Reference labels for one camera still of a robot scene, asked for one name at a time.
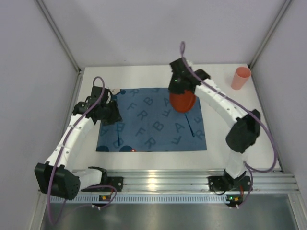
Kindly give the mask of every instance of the gray wall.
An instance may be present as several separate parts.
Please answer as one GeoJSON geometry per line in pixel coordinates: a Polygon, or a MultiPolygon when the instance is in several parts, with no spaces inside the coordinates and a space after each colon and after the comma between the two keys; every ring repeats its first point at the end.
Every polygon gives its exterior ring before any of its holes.
{"type": "Polygon", "coordinates": [[[295,0],[254,67],[262,103],[307,204],[307,1],[295,0]]]}
{"type": "Polygon", "coordinates": [[[0,1],[0,229],[26,229],[34,167],[59,141],[76,72],[33,0],[0,1]]]}
{"type": "Polygon", "coordinates": [[[248,63],[284,0],[45,0],[82,67],[248,63]]]}

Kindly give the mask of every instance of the cup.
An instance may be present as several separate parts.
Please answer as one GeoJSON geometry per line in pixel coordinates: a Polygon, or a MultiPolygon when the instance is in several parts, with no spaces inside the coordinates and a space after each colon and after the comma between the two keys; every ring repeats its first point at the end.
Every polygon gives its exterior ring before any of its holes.
{"type": "Polygon", "coordinates": [[[234,90],[239,90],[245,84],[245,82],[250,78],[251,71],[247,67],[239,67],[236,69],[234,78],[231,83],[231,88],[234,90]]]}

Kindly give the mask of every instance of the white table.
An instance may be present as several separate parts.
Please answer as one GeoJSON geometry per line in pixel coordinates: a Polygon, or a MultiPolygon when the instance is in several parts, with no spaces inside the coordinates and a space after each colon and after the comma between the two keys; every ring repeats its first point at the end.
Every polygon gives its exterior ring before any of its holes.
{"type": "MultiPolygon", "coordinates": [[[[203,69],[216,84],[231,98],[237,100],[249,110],[257,109],[263,114],[252,79],[244,87],[235,91],[230,87],[237,67],[246,64],[194,65],[193,69],[203,69]]],[[[158,88],[168,87],[171,68],[163,66],[126,66],[126,67],[90,67],[86,68],[78,96],[84,101],[90,95],[93,78],[101,76],[110,89],[158,88]]],[[[100,122],[88,134],[74,169],[99,166],[108,170],[163,170],[163,169],[224,169],[229,147],[225,137],[230,128],[224,120],[204,101],[201,111],[205,126],[207,151],[190,152],[96,152],[100,122]]],[[[269,168],[273,161],[273,151],[268,137],[263,130],[256,144],[248,148],[248,163],[259,169],[269,168]]]]}

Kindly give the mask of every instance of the blue placemat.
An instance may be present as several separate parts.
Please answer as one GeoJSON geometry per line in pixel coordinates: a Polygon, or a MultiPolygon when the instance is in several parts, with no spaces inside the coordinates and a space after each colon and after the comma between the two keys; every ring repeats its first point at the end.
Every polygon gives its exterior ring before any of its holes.
{"type": "Polygon", "coordinates": [[[167,88],[118,90],[122,122],[100,126],[96,151],[197,151],[207,150],[197,98],[185,114],[176,112],[167,88]]]}

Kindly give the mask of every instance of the gray floor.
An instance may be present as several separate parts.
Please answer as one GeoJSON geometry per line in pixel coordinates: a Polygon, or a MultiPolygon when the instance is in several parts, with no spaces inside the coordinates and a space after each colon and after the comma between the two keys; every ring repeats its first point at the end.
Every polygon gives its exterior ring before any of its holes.
{"type": "MultiPolygon", "coordinates": [[[[60,205],[54,204],[53,216],[60,205]]],[[[64,214],[78,205],[67,205],[64,214]]],[[[251,195],[239,210],[214,204],[112,205],[100,212],[82,207],[57,226],[41,230],[296,230],[287,195],[251,195]]]]}

